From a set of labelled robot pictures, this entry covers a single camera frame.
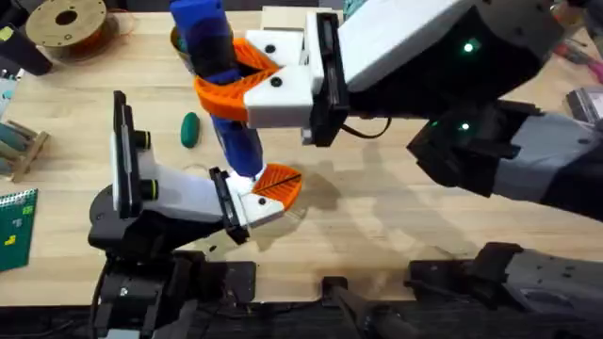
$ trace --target black cable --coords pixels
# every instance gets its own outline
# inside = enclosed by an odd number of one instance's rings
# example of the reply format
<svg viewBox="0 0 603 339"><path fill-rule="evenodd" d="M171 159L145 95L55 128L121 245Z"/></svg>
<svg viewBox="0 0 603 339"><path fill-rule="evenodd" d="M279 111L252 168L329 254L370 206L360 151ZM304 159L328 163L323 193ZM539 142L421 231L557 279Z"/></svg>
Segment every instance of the black cable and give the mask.
<svg viewBox="0 0 603 339"><path fill-rule="evenodd" d="M107 256L105 264L103 265L103 269L101 269L101 274L96 281L96 286L94 286L94 293L92 293L92 304L90 305L90 317L89 317L89 336L90 339L97 339L96 329L94 329L94 319L96 318L96 311L98 310L98 301L101 296L101 287L103 286L103 282L105 281L105 275L109 271L110 267L113 265L114 259L112 257Z"/></svg>
<svg viewBox="0 0 603 339"><path fill-rule="evenodd" d="M389 129L389 126L391 124L392 124L392 118L387 118L387 123L385 124L384 129L379 134L376 134L376 135L366 135L362 132L359 132L359 131L349 127L347 124L344 124L343 126L341 126L341 129L350 133L351 135L353 135L355 137L365 138L365 139L375 139L377 137L384 135L385 132L387 132L387 130Z"/></svg>
<svg viewBox="0 0 603 339"><path fill-rule="evenodd" d="M303 310L303 309L315 306L318 303L320 303L320 300L316 300L316 301L312 301L312 302L290 303L288 305L288 307L285 308L284 310L275 311L275 312L271 313L270 315L271 316L284 315L284 314L288 314L292 311L299 311L299 310ZM229 320L241 320L241 319L247 319L247 318L259 316L259 314L255 314L255 313L250 313L250 314L245 314L245 315L229 315L229 314L225 314L225 313L213 314L212 311L207 310L203 307L199 307L198 310L200 310L206 314L209 314L209 315L213 315L216 317L225 318L225 319L229 319Z"/></svg>
<svg viewBox="0 0 603 339"><path fill-rule="evenodd" d="M205 322L204 331L201 332L201 335L199 336L199 339L204 339L205 338L205 335L207 334L207 330L209 330L209 326L211 325L211 322L214 320L214 318L218 314L218 311L220 310L221 307L222 307L222 304L218 305L216 307L216 310L214 310L214 313L207 319L207 322Z"/></svg>
<svg viewBox="0 0 603 339"><path fill-rule="evenodd" d="M9 338L43 338L43 337L47 337L50 335L53 335L55 333L58 333L60 331L66 330L68 328L70 328L71 326L73 326L75 324L75 320L69 320L66 323L64 323L63 325L57 326L53 329L50 329L48 331L44 331L44 332L38 332L38 333L22 333L22 334L0 334L0 338L2 339L9 339Z"/></svg>

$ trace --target green egg-shaped object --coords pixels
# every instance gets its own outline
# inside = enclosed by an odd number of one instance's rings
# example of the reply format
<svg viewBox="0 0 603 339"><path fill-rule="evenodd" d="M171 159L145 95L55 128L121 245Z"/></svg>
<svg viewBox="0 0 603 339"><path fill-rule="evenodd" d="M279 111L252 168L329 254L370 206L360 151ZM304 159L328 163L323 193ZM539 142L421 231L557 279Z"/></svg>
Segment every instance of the green egg-shaped object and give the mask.
<svg viewBox="0 0 603 339"><path fill-rule="evenodd" d="M193 112L186 114L180 128L180 142L186 148L193 148L201 134L201 120Z"/></svg>

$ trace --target filament spool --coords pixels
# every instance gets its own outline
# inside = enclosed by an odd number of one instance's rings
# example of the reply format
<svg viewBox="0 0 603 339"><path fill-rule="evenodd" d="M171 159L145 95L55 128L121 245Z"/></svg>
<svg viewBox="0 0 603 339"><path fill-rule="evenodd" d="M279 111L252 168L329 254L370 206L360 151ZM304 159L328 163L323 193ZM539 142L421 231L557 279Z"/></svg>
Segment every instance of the filament spool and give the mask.
<svg viewBox="0 0 603 339"><path fill-rule="evenodd" d="M46 0L29 16L27 36L63 61L94 57L119 32L103 0Z"/></svg>

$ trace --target wooden tabletop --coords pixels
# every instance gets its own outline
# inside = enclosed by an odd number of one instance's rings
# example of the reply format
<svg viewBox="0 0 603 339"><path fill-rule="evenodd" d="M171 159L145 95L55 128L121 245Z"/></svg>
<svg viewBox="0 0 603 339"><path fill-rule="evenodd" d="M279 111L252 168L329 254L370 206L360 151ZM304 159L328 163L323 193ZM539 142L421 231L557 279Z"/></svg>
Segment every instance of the wooden tabletop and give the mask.
<svg viewBox="0 0 603 339"><path fill-rule="evenodd" d="M10 104L5 119L47 131L51 139L23 183L0 184L1 194L40 189L29 266L0 273L0 306L90 303L104 256L88 244L89 208L111 180L114 89L128 96L137 128L153 133L159 162L200 175L227 167L192 77L171 49L170 14L119 16L124 27L136 26L133 33L95 59L27 76ZM229 13L237 36L258 28L260 17ZM584 33L579 39L588 40ZM561 110L566 93L594 83L588 71L553 57L537 79L510 97ZM179 137L191 111L203 118L203 140L194 150L182 147ZM383 127L383 121L350 124L367 132ZM402 279L410 260L471 258L488 241L603 258L598 222L434 184L405 149L422 124L394 121L375 141L342 133L330 149L302 147L297 130L261 131L267 161L303 172L304 189L293 210L255 230L244 246L220 233L187 248L215 245L210 260L255 261L257 299L266 301L316 299L326 275L348 277L353 291L370 298L409 299Z"/></svg>

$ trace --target blue cylinder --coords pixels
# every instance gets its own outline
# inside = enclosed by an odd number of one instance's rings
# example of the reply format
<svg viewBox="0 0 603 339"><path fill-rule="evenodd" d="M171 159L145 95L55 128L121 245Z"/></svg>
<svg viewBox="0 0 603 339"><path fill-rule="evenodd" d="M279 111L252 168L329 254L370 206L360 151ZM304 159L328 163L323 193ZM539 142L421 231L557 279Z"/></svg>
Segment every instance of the blue cylinder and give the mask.
<svg viewBox="0 0 603 339"><path fill-rule="evenodd" d="M241 78L221 0L177 0L170 4L170 11L197 75L217 85ZM211 118L226 160L236 173L246 177L259 173L264 162L257 131L240 121Z"/></svg>

